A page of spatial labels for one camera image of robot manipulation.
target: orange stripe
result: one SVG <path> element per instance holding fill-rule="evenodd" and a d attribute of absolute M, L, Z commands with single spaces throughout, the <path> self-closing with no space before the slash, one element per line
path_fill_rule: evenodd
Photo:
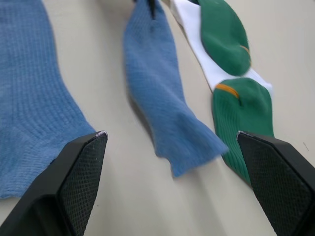
<path fill-rule="evenodd" d="M 250 54 L 249 49 L 247 47 L 243 46 L 243 45 L 241 45 L 241 48 L 244 48 L 246 50 L 246 52 L 248 53 L 248 55 L 250 56 L 250 58 L 251 58 L 251 54 Z"/>
<path fill-rule="evenodd" d="M 238 94 L 238 92 L 237 92 L 234 88 L 232 88 L 232 87 L 230 87 L 230 86 L 228 86 L 228 85 L 218 84 L 218 85 L 216 86 L 216 89 L 224 90 L 224 91 L 226 91 L 226 92 L 229 92 L 229 93 L 233 94 L 233 95 L 236 96 L 237 98 L 240 98 L 240 95 Z"/>

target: light blue sock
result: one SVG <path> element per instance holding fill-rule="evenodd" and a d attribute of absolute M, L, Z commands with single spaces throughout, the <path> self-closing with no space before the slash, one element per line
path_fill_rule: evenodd
<path fill-rule="evenodd" d="M 150 124 L 156 155 L 169 160 L 174 176 L 227 152 L 185 102 L 174 39 L 158 0 L 154 20 L 147 0 L 137 0 L 124 51 L 130 95 Z"/>
<path fill-rule="evenodd" d="M 61 79 L 41 0 L 0 0 L 0 198 L 22 196 L 67 142 L 92 132 Z"/>

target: sock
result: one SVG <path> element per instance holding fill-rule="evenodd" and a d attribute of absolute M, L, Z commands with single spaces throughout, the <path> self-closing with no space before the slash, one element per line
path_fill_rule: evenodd
<path fill-rule="evenodd" d="M 242 22 L 224 0 L 199 0 L 201 42 L 208 55 L 230 75 L 245 74 L 251 66 Z"/>
<path fill-rule="evenodd" d="M 229 152 L 223 155 L 223 160 L 250 184 L 236 137 L 239 130 L 274 136 L 269 92 L 249 78 L 224 80 L 213 92 L 212 115 L 216 134 L 229 147 Z"/>
<path fill-rule="evenodd" d="M 239 78 L 222 70 L 205 51 L 201 42 L 201 7 L 188 0 L 171 0 L 171 10 L 185 30 L 189 44 L 195 53 L 207 82 L 213 91 L 217 84 L 226 79 Z M 251 78 L 268 89 L 272 96 L 272 85 L 264 81 L 252 68 L 243 76 Z"/>
<path fill-rule="evenodd" d="M 0 198 L 20 197 L 64 145 L 94 132 L 61 79 L 41 0 L 0 0 Z"/>
<path fill-rule="evenodd" d="M 227 151 L 185 102 L 173 35 L 158 0 L 154 20 L 146 0 L 137 0 L 124 52 L 130 95 L 150 124 L 156 155 L 169 160 L 175 177 Z"/>

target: white fabric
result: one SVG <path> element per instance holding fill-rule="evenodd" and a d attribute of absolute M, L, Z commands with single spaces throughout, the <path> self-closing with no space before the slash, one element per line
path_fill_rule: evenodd
<path fill-rule="evenodd" d="M 202 46 L 200 37 L 201 27 L 201 7 L 188 0 L 171 0 L 171 11 L 177 20 L 177 22 L 183 26 L 189 44 L 199 60 L 208 84 L 213 91 L 217 84 L 226 79 L 239 78 L 237 76 L 230 75 L 222 70 L 212 59 L 208 56 L 204 47 Z M 264 81 L 260 75 L 258 75 L 253 68 L 244 74 L 242 77 L 251 78 L 272 94 L 272 85 Z"/>

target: white table surface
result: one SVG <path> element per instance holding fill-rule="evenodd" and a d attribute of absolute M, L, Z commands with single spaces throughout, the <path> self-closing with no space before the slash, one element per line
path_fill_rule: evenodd
<path fill-rule="evenodd" d="M 228 0 L 249 37 L 255 70 L 274 86 L 275 136 L 315 165 L 315 2 Z M 66 86 L 106 130 L 98 196 L 86 236 L 275 236 L 252 190 L 221 159 L 173 179 L 126 93 L 122 36 L 131 0 L 44 0 Z M 185 97 L 214 130 L 211 91 L 186 38 L 164 9 Z M 0 201 L 0 223 L 18 199 Z"/>

